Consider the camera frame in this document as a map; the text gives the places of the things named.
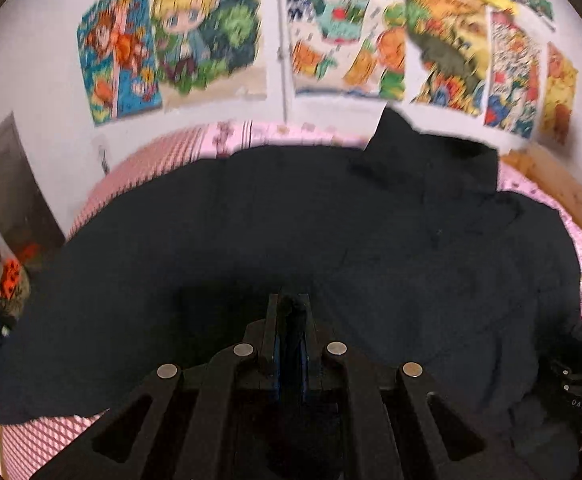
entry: bed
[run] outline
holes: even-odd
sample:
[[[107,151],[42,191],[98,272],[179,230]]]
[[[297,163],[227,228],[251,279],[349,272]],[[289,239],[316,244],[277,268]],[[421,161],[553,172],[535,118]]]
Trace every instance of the bed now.
[[[216,123],[179,130],[131,155],[92,191],[71,230],[75,234],[117,195],[199,158],[218,158],[263,144],[362,147],[368,139],[323,132],[312,124]],[[556,209],[574,241],[582,269],[582,186],[541,146],[502,157],[498,189],[518,192]],[[582,314],[582,277],[581,277]],[[98,415],[41,418],[0,427],[0,473],[28,479],[88,428]]]

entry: round metal pin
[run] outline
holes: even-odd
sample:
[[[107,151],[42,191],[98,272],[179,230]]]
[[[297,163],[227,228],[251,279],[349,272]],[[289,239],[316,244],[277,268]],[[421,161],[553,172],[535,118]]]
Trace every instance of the round metal pin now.
[[[253,346],[249,343],[240,343],[233,347],[233,353],[238,357],[247,357],[247,355],[253,354]]]
[[[333,341],[327,345],[327,352],[333,355],[344,355],[347,351],[347,346],[340,341]]]
[[[405,363],[402,371],[409,377],[420,377],[422,375],[422,367],[417,363]]]
[[[178,367],[176,365],[167,364],[158,368],[158,377],[161,379],[171,379],[177,373]]]

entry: blond cartoon character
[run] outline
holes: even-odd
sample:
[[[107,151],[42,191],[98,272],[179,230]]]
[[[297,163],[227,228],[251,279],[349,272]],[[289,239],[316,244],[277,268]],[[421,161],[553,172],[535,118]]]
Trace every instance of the blond cartoon character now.
[[[167,77],[177,83],[182,73],[192,75],[199,64],[209,59],[209,47],[198,27],[220,0],[154,0],[151,14],[169,36],[162,50],[162,65]]]

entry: triangular cutout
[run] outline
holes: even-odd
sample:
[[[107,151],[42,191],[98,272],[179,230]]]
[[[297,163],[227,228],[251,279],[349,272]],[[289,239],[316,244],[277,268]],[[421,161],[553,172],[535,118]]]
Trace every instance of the triangular cutout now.
[[[145,395],[136,400],[102,434],[94,438],[94,451],[120,464],[126,462],[149,407],[151,397]]]
[[[459,462],[485,449],[485,443],[436,394],[427,395],[427,404],[436,421],[446,453],[453,462]]]

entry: black cloth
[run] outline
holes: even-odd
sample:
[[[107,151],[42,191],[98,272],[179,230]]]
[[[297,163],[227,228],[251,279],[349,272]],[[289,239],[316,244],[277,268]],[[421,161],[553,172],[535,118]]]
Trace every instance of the black cloth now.
[[[515,443],[538,356],[581,324],[580,268],[558,213],[496,192],[497,174],[495,150],[386,110],[364,151],[263,146],[124,193],[40,276],[0,353],[0,423],[101,412],[157,366],[240,340],[288,287]],[[569,442],[549,450],[572,469]]]

